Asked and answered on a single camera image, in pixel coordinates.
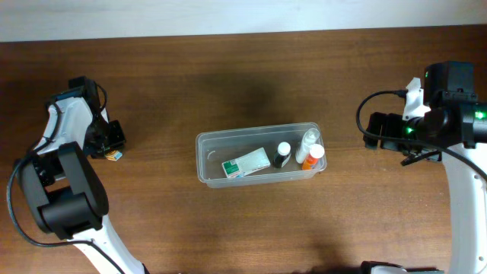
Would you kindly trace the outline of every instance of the green label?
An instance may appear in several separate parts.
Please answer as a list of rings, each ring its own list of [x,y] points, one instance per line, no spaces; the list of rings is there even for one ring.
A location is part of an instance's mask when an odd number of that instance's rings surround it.
[[[235,163],[235,161],[228,161],[223,164],[223,167],[225,168],[225,171],[227,171],[227,174],[230,175],[232,173],[235,173],[238,171],[238,166]]]

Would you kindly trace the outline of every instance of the orange bottle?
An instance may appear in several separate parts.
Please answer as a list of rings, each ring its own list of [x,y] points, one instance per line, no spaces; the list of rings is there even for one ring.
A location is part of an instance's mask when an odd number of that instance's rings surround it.
[[[317,162],[325,155],[325,148],[322,145],[310,145],[310,154],[303,163],[303,170],[312,170]]]

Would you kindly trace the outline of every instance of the clear plastic container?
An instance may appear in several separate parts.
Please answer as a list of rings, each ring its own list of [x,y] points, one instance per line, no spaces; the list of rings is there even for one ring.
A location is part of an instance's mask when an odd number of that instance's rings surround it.
[[[318,161],[313,170],[302,170],[302,164],[296,162],[294,154],[304,133],[312,128],[320,130],[316,123],[295,123],[201,133],[196,137],[198,178],[211,188],[309,179],[317,172],[325,170],[326,155]],[[291,145],[291,159],[283,168],[271,165],[245,177],[226,177],[221,163],[244,156],[258,148],[264,148],[272,162],[280,142],[288,142]],[[317,144],[323,145],[321,134]]]

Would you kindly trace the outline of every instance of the spray bottle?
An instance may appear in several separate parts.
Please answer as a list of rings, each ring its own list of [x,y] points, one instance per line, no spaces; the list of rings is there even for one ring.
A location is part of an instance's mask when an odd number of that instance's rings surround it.
[[[310,154],[310,145],[317,142],[320,137],[320,131],[318,129],[309,129],[304,133],[301,146],[296,151],[296,162],[303,164],[306,157]]]

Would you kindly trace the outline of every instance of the wooden table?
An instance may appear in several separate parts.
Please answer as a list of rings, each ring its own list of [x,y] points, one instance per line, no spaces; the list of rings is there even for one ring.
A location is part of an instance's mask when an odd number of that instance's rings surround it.
[[[46,125],[45,99],[79,75],[108,90],[126,134],[118,162],[91,160],[110,218],[151,273],[326,272],[380,260],[448,269],[450,210],[441,164],[364,148],[355,110],[404,88],[425,66],[475,63],[486,99],[487,26],[334,30],[0,44],[0,174]],[[397,97],[364,109],[402,113]],[[313,121],[328,168],[313,179],[213,190],[198,181],[201,132]],[[14,209],[33,223],[18,186]],[[2,191],[0,272],[95,273],[74,247],[21,239]]]

